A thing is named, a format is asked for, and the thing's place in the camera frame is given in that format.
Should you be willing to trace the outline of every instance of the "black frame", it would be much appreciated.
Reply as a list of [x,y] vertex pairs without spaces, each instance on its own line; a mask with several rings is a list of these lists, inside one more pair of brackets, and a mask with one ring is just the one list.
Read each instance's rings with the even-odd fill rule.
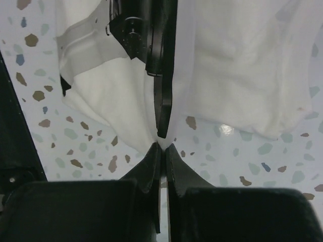
[[0,194],[46,175],[0,52]]

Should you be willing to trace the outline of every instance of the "white fabric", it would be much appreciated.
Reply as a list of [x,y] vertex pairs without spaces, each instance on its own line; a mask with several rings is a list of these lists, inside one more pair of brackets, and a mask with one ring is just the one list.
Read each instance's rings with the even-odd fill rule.
[[[98,6],[108,6],[105,0],[56,1],[58,36]],[[98,39],[74,41],[73,51],[62,50],[61,74],[72,84],[64,102],[111,125],[142,153],[156,140],[168,147],[180,115],[269,138],[295,128],[312,112],[307,69],[323,22],[323,0],[199,0],[195,7],[194,2],[179,0],[173,110],[165,140],[156,135],[152,78],[141,61],[124,57],[113,36],[101,36],[107,50],[97,52],[97,58],[109,53],[113,58],[82,73],[66,63],[73,66],[76,55]],[[73,5],[82,5],[82,14]]]

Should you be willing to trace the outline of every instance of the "white towel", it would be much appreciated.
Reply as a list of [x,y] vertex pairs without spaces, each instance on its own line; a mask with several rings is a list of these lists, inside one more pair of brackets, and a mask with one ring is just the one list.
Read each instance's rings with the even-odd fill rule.
[[145,153],[181,115],[276,138],[309,113],[308,64],[323,0],[179,0],[173,109],[157,137],[153,80],[107,36],[109,1],[56,0],[65,104]]

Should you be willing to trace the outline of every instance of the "black plastic part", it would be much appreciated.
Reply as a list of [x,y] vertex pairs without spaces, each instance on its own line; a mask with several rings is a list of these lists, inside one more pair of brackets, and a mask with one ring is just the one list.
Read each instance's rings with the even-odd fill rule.
[[306,198],[291,189],[215,188],[166,150],[170,236],[176,242],[323,241]]
[[151,211],[157,233],[160,233],[161,157],[162,149],[159,144],[152,144],[145,158],[121,178],[121,180],[134,179],[137,181],[138,188],[142,191],[144,199],[147,200],[147,208]]
[[63,92],[63,96],[66,96],[66,91],[71,89],[72,86],[70,84],[67,83],[67,81],[65,81],[65,79],[61,76],[61,86],[62,86],[62,92]]
[[134,180],[30,183],[12,194],[0,241],[155,241],[147,201]]
[[166,138],[172,112],[177,0],[110,0],[111,34],[154,77],[157,135]]
[[311,205],[291,189],[190,188],[182,214],[176,241],[323,241]]
[[46,176],[1,53],[0,103],[0,194],[5,194]]

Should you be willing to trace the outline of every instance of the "speckled floor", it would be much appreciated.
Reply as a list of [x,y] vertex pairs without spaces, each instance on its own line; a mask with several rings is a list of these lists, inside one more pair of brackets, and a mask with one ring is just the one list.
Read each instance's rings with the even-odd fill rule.
[[[61,102],[53,0],[2,1],[0,50],[48,180],[117,179],[143,154],[108,127]],[[174,142],[183,159],[215,186],[295,188],[323,221],[323,29],[309,67],[315,112],[290,134],[270,141],[183,117]],[[162,234],[167,241],[166,190]]]

